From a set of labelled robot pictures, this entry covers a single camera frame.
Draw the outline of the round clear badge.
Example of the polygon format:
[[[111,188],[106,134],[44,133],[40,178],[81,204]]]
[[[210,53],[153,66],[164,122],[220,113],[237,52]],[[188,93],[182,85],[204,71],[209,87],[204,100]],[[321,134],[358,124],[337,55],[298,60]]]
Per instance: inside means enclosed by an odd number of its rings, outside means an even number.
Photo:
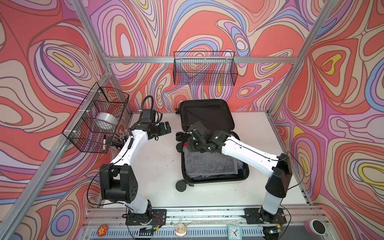
[[[178,238],[183,238],[187,234],[187,226],[184,223],[178,223],[175,225],[175,234]]]

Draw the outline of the black suitcase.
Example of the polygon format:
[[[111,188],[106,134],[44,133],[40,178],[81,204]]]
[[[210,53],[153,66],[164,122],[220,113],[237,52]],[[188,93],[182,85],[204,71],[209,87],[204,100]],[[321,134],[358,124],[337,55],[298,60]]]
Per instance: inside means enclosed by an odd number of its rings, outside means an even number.
[[[249,177],[247,164],[221,153],[228,137],[239,138],[226,101],[184,101],[177,113],[183,129],[176,133],[183,175],[176,183],[179,192],[196,184],[243,181]]]

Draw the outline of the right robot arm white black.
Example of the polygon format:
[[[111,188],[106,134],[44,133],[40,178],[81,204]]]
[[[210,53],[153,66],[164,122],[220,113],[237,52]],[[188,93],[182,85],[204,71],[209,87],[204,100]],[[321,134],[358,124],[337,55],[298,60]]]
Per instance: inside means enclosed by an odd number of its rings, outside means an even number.
[[[268,154],[241,142],[224,131],[202,133],[194,129],[189,130],[188,135],[187,147],[190,152],[220,153],[233,157],[267,176],[265,186],[267,192],[260,213],[269,216],[277,214],[283,199],[287,196],[293,175],[288,155]]]

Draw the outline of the silver duct tape roll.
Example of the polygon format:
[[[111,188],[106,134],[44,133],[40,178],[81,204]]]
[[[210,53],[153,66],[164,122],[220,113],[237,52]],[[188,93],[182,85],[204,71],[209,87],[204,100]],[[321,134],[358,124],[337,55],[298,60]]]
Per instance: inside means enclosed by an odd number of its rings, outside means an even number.
[[[112,131],[118,125],[118,119],[109,113],[98,113],[95,118],[95,124],[99,129]]]

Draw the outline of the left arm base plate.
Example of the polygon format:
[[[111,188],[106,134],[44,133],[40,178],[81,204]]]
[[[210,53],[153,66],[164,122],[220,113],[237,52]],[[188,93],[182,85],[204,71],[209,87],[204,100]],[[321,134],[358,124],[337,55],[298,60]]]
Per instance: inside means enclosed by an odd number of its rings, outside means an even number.
[[[122,217],[126,220],[127,226],[163,226],[166,223],[167,210],[166,209],[154,209],[147,210],[144,214],[134,214],[128,211],[123,214]]]

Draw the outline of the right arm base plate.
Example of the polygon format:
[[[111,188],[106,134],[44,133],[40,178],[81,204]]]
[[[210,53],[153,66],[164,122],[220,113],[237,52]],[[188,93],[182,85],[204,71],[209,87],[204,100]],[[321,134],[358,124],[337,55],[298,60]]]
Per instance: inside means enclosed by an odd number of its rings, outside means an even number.
[[[267,225],[284,225],[287,223],[284,211],[282,208],[278,208],[276,214],[272,215],[262,208],[245,208],[244,218],[247,224],[267,224]]]

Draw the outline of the small teal clock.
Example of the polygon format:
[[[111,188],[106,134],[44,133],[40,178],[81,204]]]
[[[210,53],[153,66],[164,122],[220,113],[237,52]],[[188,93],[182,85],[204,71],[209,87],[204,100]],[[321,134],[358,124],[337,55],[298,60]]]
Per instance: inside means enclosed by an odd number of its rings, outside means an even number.
[[[228,225],[228,240],[242,240],[242,229],[237,225]]]

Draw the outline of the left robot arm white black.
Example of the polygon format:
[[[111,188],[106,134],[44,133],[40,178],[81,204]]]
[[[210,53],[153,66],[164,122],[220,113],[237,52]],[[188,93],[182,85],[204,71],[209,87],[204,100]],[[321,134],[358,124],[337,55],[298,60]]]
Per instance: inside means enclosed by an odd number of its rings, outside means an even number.
[[[169,122],[128,130],[129,137],[118,155],[100,169],[100,187],[103,200],[125,205],[134,214],[147,214],[151,203],[139,195],[139,184],[132,168],[145,144],[159,136],[171,133]]]

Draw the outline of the pink tape roll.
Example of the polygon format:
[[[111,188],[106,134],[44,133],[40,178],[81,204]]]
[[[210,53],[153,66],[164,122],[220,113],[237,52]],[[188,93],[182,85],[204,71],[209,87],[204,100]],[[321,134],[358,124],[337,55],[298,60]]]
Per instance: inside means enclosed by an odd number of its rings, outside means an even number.
[[[324,236],[327,232],[326,226],[320,220],[310,220],[305,222],[305,229],[311,236]]]

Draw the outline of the red round sticker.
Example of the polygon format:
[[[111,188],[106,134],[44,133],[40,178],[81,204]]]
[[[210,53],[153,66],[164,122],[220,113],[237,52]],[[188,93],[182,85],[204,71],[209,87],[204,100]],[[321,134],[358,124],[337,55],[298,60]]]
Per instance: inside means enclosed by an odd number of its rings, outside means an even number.
[[[97,230],[97,236],[98,237],[104,237],[108,233],[108,226],[103,224],[101,225]]]

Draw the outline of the grey towel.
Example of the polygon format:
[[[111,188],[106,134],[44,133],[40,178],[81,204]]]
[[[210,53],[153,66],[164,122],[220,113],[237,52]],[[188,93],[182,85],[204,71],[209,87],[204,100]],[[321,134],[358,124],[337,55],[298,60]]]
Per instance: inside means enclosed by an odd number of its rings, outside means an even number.
[[[190,152],[183,147],[185,171],[190,178],[235,174],[243,168],[240,160],[217,152]]]

